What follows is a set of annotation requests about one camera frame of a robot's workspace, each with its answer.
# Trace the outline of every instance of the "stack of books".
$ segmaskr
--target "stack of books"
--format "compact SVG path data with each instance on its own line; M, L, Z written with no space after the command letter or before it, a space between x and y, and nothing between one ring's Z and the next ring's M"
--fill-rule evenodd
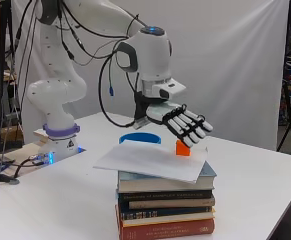
M211 234L215 177L208 162L196 184L119 172L116 215L120 240Z

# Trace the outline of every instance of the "table surface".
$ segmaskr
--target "table surface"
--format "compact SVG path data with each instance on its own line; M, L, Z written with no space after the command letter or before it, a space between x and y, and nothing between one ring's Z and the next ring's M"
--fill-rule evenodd
M111 115L120 122L129 118ZM0 239L118 239L114 205L117 173L93 164L133 129L111 125L102 114L77 120L78 142L87 151L0 186ZM164 127L143 128L175 138ZM291 202L291 156L208 137L215 179L215 232L199 240L266 239Z

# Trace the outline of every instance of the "blue bowl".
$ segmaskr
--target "blue bowl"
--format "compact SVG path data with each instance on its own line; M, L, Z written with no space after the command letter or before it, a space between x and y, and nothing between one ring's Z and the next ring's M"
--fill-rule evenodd
M152 133L144 132L136 132L123 135L119 138L119 143L121 144L125 140L161 144L161 138L159 136Z

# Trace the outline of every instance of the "white backdrop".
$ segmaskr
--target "white backdrop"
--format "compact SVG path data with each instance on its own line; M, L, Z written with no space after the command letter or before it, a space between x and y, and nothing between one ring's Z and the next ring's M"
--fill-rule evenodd
M148 25L164 28L173 45L173 77L187 86L187 94L176 99L203 114L213 124L214 136L275 149L283 56L289 0L113 0ZM13 1L14 26L27 3ZM29 24L29 14L25 27ZM31 58L28 82L49 75L39 54L39 24ZM78 30L90 52L105 42ZM26 31L17 54L17 64ZM80 62L88 58L68 43ZM65 108L75 118L100 111L97 81L102 61L76 66L88 85L87 96ZM124 74L113 70L115 97L104 84L106 109L132 116L133 97ZM41 128L43 116L25 97L23 124L26 142Z

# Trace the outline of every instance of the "robot finger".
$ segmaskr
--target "robot finger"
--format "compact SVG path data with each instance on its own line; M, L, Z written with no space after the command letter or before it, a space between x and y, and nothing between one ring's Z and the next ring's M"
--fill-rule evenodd
M193 142L191 141L191 139L189 137L184 137L183 138L183 142L186 144L187 147L191 148L193 147Z
M196 128L195 132L196 132L196 134L197 134L197 136L199 138L205 138L206 137L205 132L200 127Z
M195 133L191 132L191 133L189 134L189 137L192 139L192 141L193 141L194 143L198 143L198 142L199 142L199 137L197 137L197 135L196 135Z
M189 129L189 126L187 126L187 124L179 117L176 116L173 119L181 128L186 129L186 130Z
M192 113L191 111L188 111L188 110L186 110L186 111L184 112L184 114L185 114L186 116L190 117L190 118L193 118L193 119L198 119L198 118L199 118L198 115L196 115L195 113Z
M190 118L186 117L184 114L180 114L179 118L182 119L187 124L190 124L192 126L195 125L195 122L193 122Z
M204 130L206 130L207 132L213 131L213 126L210 125L208 122L204 121L202 124L203 124Z
M191 111L186 110L184 112L184 114L192 119L194 119L195 121L201 121L204 120L202 117L196 115L195 113L192 113ZM202 127L205 131L207 132L211 132L213 131L213 126L210 125L208 122L206 122L205 120L202 122Z
M184 131L182 130L182 128L173 120L170 119L168 120L168 124L178 133L178 134L182 134Z

